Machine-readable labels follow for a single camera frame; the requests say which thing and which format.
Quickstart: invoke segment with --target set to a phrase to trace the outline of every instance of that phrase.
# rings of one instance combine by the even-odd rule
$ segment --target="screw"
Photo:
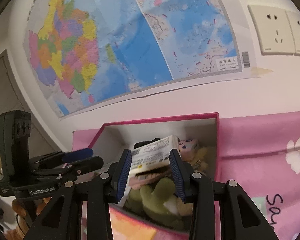
[[[199,172],[194,172],[192,173],[192,177],[194,177],[195,179],[200,179],[202,175]]]
[[[100,174],[100,178],[102,178],[102,179],[107,179],[109,177],[110,177],[109,173],[104,172],[104,173]]]
[[[229,185],[231,187],[236,187],[238,185],[238,183],[235,180],[232,179],[232,180],[229,180]]]
[[[72,182],[72,181],[67,181],[67,182],[65,183],[65,186],[66,186],[66,187],[72,187],[72,186],[73,186],[73,182]]]

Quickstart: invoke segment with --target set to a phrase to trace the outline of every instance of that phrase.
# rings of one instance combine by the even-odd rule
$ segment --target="box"
[[[119,161],[124,149],[133,149],[134,144],[137,142],[149,141],[157,137],[165,138],[170,135],[176,135],[180,140],[198,139],[200,147],[216,146],[215,155],[207,158],[209,165],[207,175],[210,179],[218,177],[218,113],[105,123],[99,130],[79,130],[74,132],[73,150],[85,147],[92,148],[94,155],[98,155],[104,160],[104,167],[99,172],[106,172],[111,163]],[[111,205],[111,207],[154,228],[170,231],[167,228],[150,223],[137,215],[129,213],[121,209],[120,206]]]

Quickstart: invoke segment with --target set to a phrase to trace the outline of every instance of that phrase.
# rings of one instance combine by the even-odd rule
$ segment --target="door frame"
[[[0,53],[0,59],[3,60],[3,64],[6,68],[11,87],[12,87],[16,97],[20,101],[20,103],[23,106],[24,110],[27,111],[27,112],[32,113],[32,111],[31,111],[29,105],[27,104],[25,98],[23,97],[23,95],[21,93],[21,90],[20,90],[20,88],[17,84],[17,81],[14,77],[14,74],[13,74],[12,69],[11,69],[11,65],[10,65],[10,62],[9,62],[8,53],[7,53],[6,49],[2,53]],[[34,126],[36,127],[38,132],[42,135],[42,137],[47,141],[47,143],[52,147],[52,149],[54,149],[55,151],[59,151],[60,148],[51,139],[51,137],[47,134],[47,132],[43,129],[40,122],[37,120],[37,118],[33,114],[31,115],[31,122],[34,124]]]

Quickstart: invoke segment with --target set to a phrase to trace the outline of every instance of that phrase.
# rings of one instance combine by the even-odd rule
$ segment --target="plush toy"
[[[181,230],[183,222],[178,214],[177,198],[173,195],[176,190],[174,182],[169,178],[162,178],[153,190],[151,186],[140,188],[143,210],[156,222],[169,228]]]
[[[192,161],[197,150],[199,148],[199,142],[197,139],[188,139],[179,142],[179,152],[181,159],[185,162]]]
[[[192,209],[193,209],[193,203],[183,203],[181,198],[177,198],[177,209],[180,214],[180,216],[191,216],[192,215]]]
[[[50,199],[51,198],[44,198],[42,203],[38,205],[36,210],[37,215],[40,214],[40,212],[42,211],[42,209],[45,207],[45,205],[48,203]],[[18,225],[16,229],[9,230],[6,233],[4,233],[4,236],[6,237],[7,240],[22,240],[25,237],[25,234],[29,230],[29,227],[25,221],[25,217],[27,216],[27,211],[18,199],[14,199],[12,201],[12,209],[15,213],[18,214],[17,216]]]
[[[189,162],[192,165],[194,171],[206,173],[208,164],[206,163],[206,156],[209,152],[210,147],[202,147],[197,150],[194,158]]]
[[[141,215],[143,212],[143,206],[140,189],[132,188],[124,205],[135,214]]]

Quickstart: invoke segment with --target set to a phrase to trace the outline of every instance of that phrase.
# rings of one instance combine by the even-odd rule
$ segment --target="pink cloth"
[[[300,112],[220,119],[217,180],[236,180],[280,240],[300,232]]]

